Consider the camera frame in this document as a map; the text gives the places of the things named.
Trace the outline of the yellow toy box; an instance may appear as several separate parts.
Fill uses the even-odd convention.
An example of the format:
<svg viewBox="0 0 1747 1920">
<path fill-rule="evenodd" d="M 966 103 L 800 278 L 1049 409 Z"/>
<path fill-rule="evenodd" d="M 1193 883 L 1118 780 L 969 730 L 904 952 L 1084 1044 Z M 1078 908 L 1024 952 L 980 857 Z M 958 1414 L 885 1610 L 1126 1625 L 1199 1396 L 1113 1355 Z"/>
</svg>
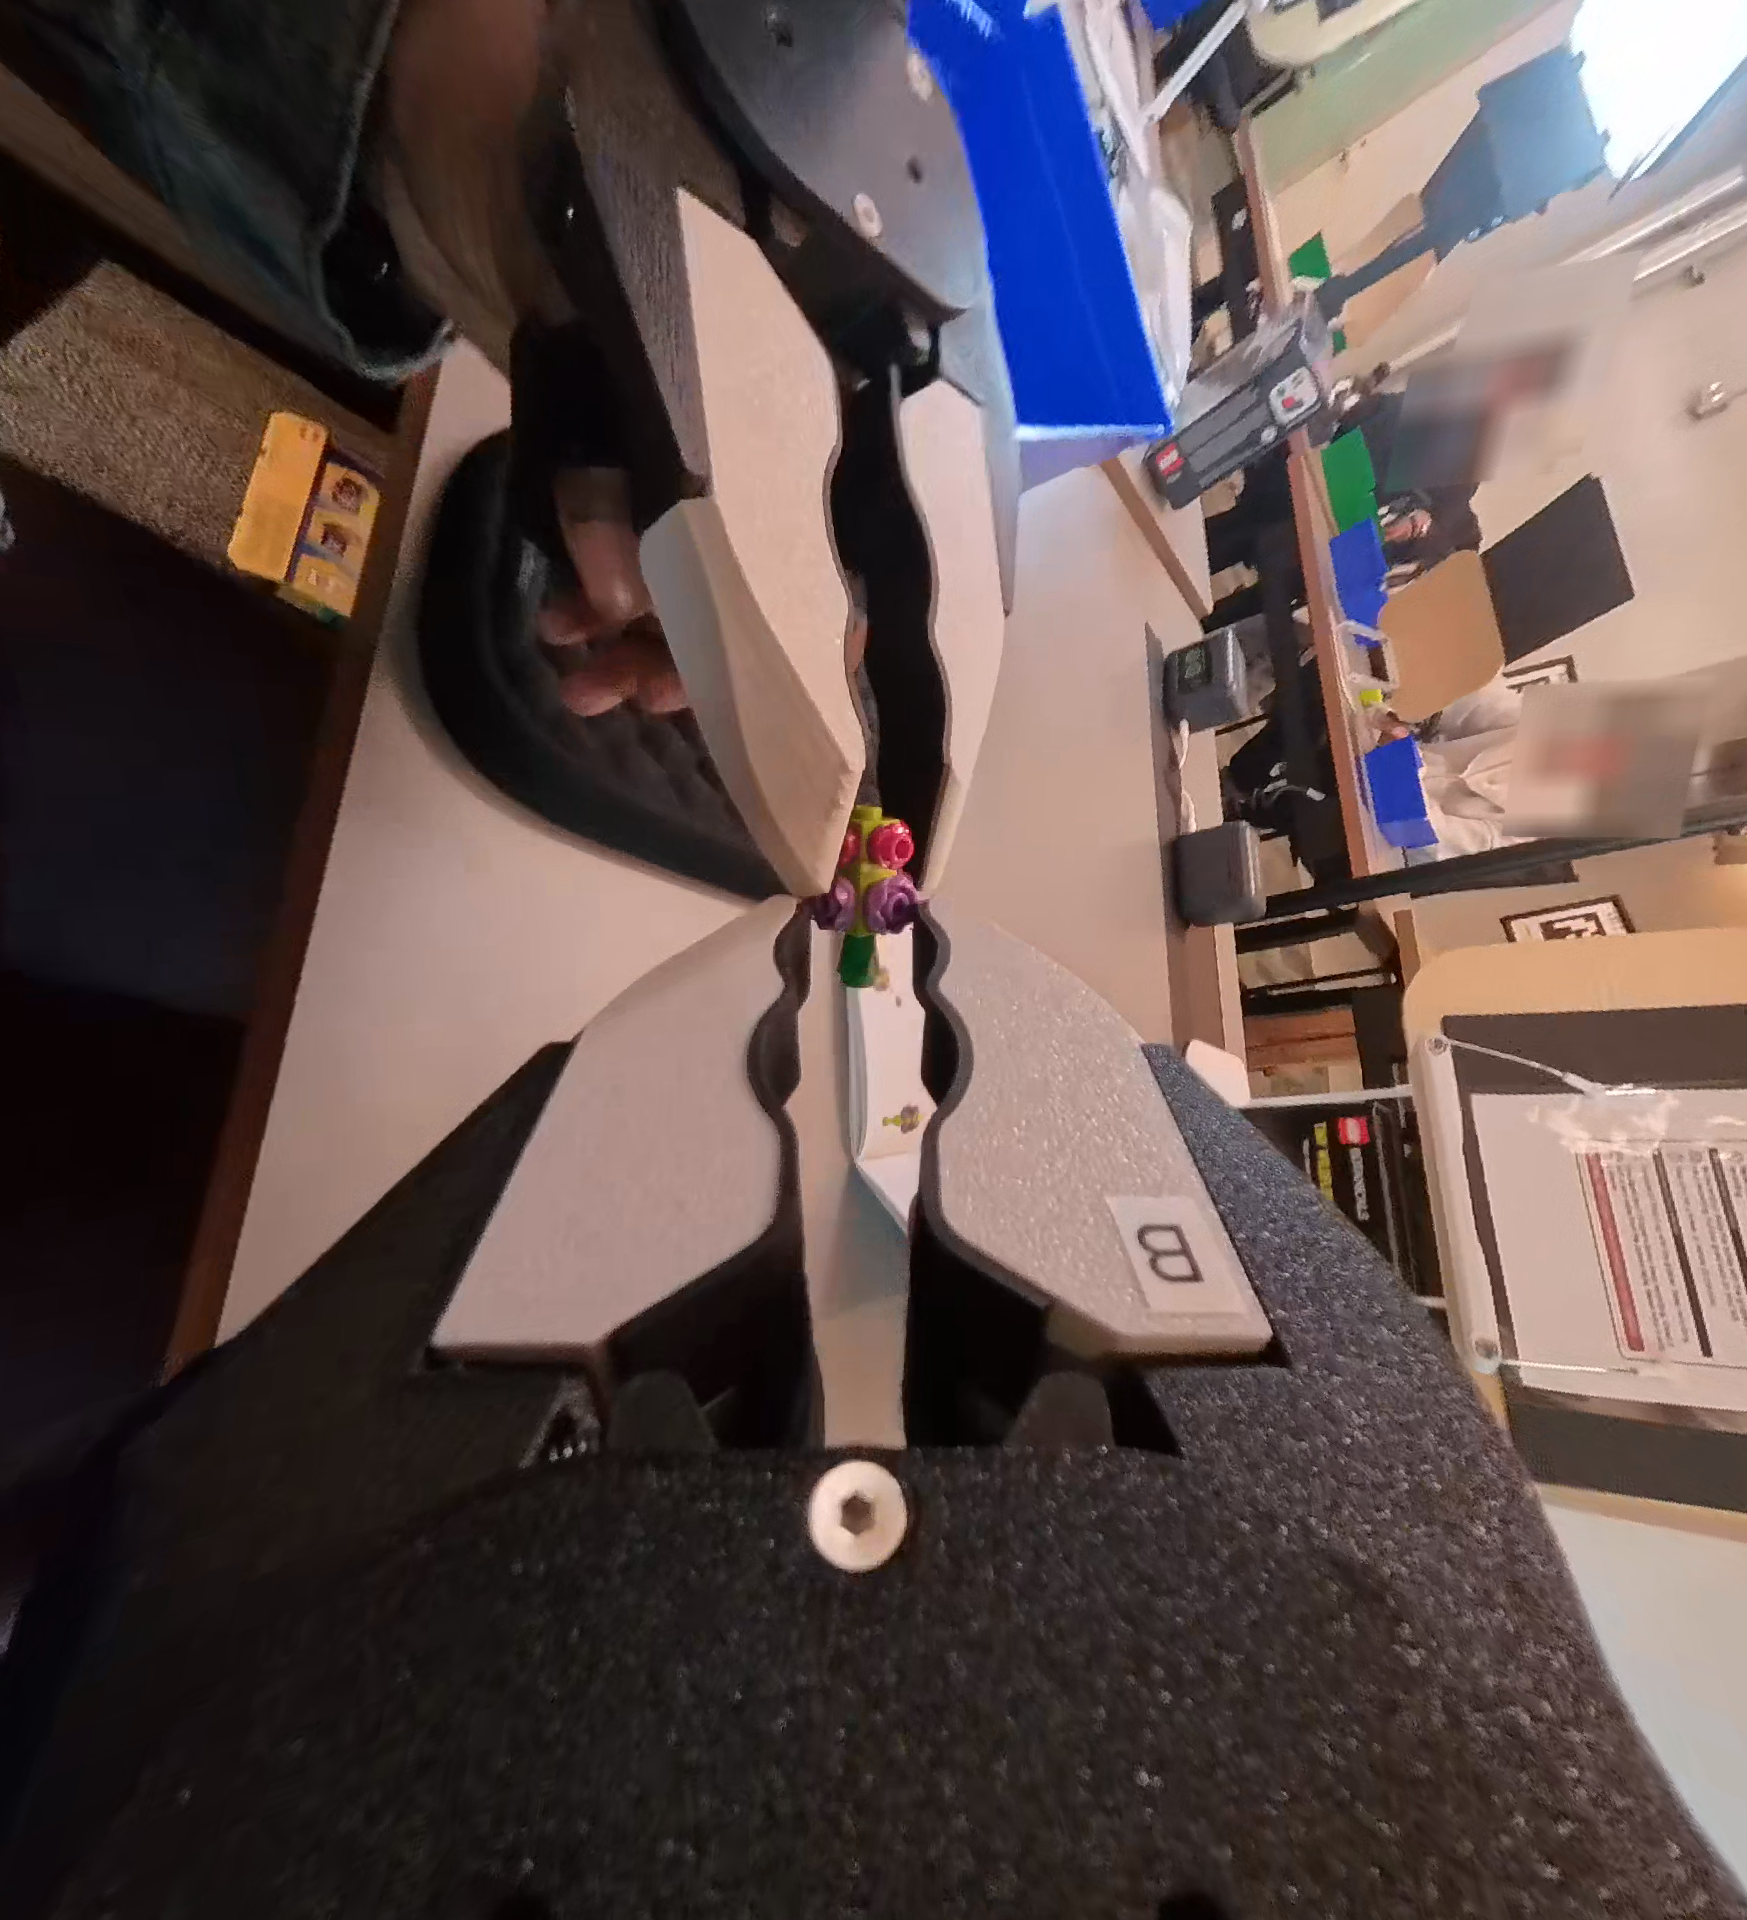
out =
<svg viewBox="0 0 1747 1920">
<path fill-rule="evenodd" d="M 343 626 L 380 517 L 380 469 L 310 417 L 268 415 L 225 546 L 229 568 L 308 616 Z"/>
</svg>

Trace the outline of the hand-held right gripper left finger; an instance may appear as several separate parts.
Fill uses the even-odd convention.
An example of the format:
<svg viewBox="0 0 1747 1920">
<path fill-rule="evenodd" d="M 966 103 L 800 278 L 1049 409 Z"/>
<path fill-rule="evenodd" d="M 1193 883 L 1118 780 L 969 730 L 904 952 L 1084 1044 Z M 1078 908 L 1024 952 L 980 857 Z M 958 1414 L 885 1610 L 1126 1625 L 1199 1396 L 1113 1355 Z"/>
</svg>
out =
<svg viewBox="0 0 1747 1920">
<path fill-rule="evenodd" d="M 668 1374 L 708 1419 L 809 1419 L 797 1027 L 809 920 L 766 901 L 621 993 L 565 1051 L 433 1333 L 553 1360 L 611 1403 Z"/>
</svg>

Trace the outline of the small black appliance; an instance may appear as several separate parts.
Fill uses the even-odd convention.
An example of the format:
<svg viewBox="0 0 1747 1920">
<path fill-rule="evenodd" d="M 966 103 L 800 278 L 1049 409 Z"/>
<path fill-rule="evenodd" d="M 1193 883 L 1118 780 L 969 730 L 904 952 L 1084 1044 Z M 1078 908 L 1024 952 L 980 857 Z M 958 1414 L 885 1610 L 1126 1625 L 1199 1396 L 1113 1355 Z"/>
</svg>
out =
<svg viewBox="0 0 1747 1920">
<path fill-rule="evenodd" d="M 1222 626 L 1162 654 L 1160 713 L 1168 731 L 1220 733 L 1255 715 L 1243 630 Z"/>
<path fill-rule="evenodd" d="M 1178 831 L 1165 859 L 1168 904 L 1180 928 L 1237 928 L 1266 918 L 1262 836 L 1247 821 Z"/>
</svg>

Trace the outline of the person's left hand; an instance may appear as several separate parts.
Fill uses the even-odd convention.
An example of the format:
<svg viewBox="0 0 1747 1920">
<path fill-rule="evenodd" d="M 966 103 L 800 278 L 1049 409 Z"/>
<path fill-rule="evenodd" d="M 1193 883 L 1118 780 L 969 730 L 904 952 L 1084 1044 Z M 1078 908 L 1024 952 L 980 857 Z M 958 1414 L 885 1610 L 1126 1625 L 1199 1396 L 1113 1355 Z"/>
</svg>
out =
<svg viewBox="0 0 1747 1920">
<path fill-rule="evenodd" d="M 506 376 L 510 398 L 524 396 L 508 367 L 514 335 L 570 319 L 526 192 L 549 53 L 549 5 L 399 5 L 372 137 L 380 211 L 406 281 Z M 584 719 L 683 713 L 639 573 L 628 476 L 570 468 L 546 477 L 544 493 L 575 580 L 539 613 L 563 704 Z"/>
</svg>

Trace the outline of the black box white print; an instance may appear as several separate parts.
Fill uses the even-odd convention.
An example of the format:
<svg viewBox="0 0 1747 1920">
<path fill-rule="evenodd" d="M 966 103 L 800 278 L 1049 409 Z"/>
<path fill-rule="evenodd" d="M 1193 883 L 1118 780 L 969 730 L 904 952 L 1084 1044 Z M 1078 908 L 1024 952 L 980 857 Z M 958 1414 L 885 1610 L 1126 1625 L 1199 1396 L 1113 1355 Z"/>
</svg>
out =
<svg viewBox="0 0 1747 1920">
<path fill-rule="evenodd" d="M 1311 297 L 1263 317 L 1254 335 L 1190 379 L 1173 431 L 1144 452 L 1151 493 L 1186 510 L 1285 446 L 1327 407 L 1332 358 L 1332 330 Z"/>
</svg>

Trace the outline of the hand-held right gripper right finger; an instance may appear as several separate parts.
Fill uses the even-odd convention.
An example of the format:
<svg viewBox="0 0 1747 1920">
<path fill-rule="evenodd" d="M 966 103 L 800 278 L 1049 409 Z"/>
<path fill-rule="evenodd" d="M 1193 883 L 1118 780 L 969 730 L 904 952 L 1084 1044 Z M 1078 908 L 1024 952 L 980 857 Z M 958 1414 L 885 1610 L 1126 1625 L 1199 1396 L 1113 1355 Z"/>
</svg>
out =
<svg viewBox="0 0 1747 1920">
<path fill-rule="evenodd" d="M 933 1098 L 909 1229 L 907 1412 L 1020 1414 L 1052 1374 L 1116 1412 L 1151 1368 L 1274 1330 L 1135 1029 L 989 923 L 914 932 Z"/>
</svg>

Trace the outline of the small blue bin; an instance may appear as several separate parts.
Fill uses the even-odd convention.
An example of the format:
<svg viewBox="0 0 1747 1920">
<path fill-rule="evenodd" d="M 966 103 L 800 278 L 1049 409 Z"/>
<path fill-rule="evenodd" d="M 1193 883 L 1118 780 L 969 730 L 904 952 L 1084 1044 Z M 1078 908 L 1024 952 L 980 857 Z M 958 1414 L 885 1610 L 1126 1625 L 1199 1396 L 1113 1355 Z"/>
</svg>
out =
<svg viewBox="0 0 1747 1920">
<path fill-rule="evenodd" d="M 1425 757 L 1413 733 L 1362 756 L 1362 784 L 1376 833 L 1393 852 L 1435 849 L 1436 828 L 1425 794 Z"/>
<path fill-rule="evenodd" d="M 1385 642 L 1381 621 L 1388 602 L 1388 554 L 1383 526 L 1372 517 L 1351 521 L 1330 537 L 1333 595 L 1340 625 L 1366 650 Z"/>
</svg>

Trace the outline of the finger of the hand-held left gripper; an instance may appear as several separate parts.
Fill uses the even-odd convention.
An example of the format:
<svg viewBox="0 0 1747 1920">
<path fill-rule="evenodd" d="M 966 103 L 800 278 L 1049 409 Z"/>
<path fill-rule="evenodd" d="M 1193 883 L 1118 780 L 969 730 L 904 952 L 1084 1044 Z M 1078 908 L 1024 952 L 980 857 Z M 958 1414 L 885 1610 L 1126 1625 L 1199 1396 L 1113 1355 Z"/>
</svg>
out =
<svg viewBox="0 0 1747 1920">
<path fill-rule="evenodd" d="M 865 790 L 907 823 L 920 890 L 949 865 L 1004 660 L 1018 496 L 994 488 L 996 427 L 933 363 L 861 376 L 841 413 L 833 534 L 865 619 L 846 686 Z"/>
<path fill-rule="evenodd" d="M 728 800 L 785 892 L 817 898 L 865 772 L 829 517 L 837 376 L 756 243 L 687 192 L 675 211 L 711 481 L 645 530 L 639 567 Z"/>
</svg>

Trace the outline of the blue plastic bin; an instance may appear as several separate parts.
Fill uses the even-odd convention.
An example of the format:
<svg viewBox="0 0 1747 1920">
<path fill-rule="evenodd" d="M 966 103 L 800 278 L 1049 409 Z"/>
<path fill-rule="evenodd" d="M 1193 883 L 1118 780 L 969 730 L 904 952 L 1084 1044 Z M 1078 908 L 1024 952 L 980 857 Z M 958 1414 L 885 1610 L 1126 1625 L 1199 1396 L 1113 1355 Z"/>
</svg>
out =
<svg viewBox="0 0 1747 1920">
<path fill-rule="evenodd" d="M 1021 452 L 1158 439 L 1168 400 L 1063 13 L 914 3 L 907 34 L 974 183 Z"/>
</svg>

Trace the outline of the white framed notice sign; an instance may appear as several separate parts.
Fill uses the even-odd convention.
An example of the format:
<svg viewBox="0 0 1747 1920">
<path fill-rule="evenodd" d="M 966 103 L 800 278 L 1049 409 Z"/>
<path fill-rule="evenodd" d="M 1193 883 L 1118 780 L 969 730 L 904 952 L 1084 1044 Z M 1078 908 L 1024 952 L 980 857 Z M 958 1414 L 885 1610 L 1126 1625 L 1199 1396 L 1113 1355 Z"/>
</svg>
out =
<svg viewBox="0 0 1747 1920">
<path fill-rule="evenodd" d="M 1532 1478 L 1747 1523 L 1747 928 L 1457 949 L 1404 1027 L 1450 1340 Z"/>
</svg>

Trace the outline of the white desk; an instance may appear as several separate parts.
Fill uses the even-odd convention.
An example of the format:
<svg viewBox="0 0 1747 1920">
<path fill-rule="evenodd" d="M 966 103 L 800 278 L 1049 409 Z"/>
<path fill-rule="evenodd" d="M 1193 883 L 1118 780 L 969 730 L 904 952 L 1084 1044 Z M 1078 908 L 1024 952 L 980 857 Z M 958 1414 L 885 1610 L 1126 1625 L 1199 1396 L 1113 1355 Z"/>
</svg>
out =
<svg viewBox="0 0 1747 1920">
<path fill-rule="evenodd" d="M 430 516 L 505 424 L 502 376 L 465 344 L 406 392 L 378 648 L 341 663 L 313 756 L 167 1374 L 275 1300 L 530 1053 L 739 913 L 490 798 L 411 690 Z M 1242 1058 L 1232 930 L 1180 930 L 1167 901 L 1173 762 L 1144 642 L 1188 639 L 1190 601 L 1100 471 L 1021 510 L 1033 568 L 935 901 L 1046 952 L 1142 1039 Z"/>
</svg>

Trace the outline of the black chair back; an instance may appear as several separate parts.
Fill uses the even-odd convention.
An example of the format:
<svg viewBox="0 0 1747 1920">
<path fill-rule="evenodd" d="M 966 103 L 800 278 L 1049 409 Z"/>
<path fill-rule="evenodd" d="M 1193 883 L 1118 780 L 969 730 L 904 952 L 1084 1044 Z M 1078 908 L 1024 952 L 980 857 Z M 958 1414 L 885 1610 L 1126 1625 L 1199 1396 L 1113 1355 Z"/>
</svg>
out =
<svg viewBox="0 0 1747 1920">
<path fill-rule="evenodd" d="M 1631 605 L 1634 585 L 1600 477 L 1557 493 L 1481 554 L 1510 666 Z"/>
</svg>

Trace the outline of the brown chair back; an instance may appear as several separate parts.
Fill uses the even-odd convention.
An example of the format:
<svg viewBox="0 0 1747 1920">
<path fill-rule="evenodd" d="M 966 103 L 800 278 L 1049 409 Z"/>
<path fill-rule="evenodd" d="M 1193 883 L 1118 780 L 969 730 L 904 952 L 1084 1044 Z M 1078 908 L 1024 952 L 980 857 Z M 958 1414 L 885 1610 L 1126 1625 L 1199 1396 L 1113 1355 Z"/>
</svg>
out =
<svg viewBox="0 0 1747 1920">
<path fill-rule="evenodd" d="M 1390 595 L 1381 635 L 1393 668 L 1390 713 L 1410 724 L 1482 690 L 1507 666 L 1476 552 L 1457 552 Z"/>
</svg>

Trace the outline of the white instruction booklet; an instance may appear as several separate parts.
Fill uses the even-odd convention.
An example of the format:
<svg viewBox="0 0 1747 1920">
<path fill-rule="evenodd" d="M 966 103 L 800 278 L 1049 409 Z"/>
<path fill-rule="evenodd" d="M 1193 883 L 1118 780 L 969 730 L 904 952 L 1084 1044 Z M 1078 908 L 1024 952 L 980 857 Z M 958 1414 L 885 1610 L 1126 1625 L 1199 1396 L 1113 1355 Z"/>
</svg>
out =
<svg viewBox="0 0 1747 1920">
<path fill-rule="evenodd" d="M 907 1231 L 935 1103 L 923 1079 L 923 1008 L 895 958 L 880 962 L 869 986 L 843 990 L 843 1058 L 850 1171 L 893 1226 Z"/>
</svg>

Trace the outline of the colourful toy brick flower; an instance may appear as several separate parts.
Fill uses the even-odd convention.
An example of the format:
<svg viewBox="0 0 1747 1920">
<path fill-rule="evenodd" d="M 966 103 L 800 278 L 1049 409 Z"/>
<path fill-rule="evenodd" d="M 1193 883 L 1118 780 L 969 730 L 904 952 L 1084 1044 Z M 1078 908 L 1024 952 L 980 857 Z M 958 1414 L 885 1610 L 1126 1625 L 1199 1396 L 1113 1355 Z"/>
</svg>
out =
<svg viewBox="0 0 1747 1920">
<path fill-rule="evenodd" d="M 920 916 L 911 877 L 916 838 L 907 821 L 877 804 L 858 804 L 843 831 L 829 890 L 806 904 L 819 935 L 837 938 L 837 981 L 846 990 L 885 981 L 882 940 L 907 932 Z"/>
</svg>

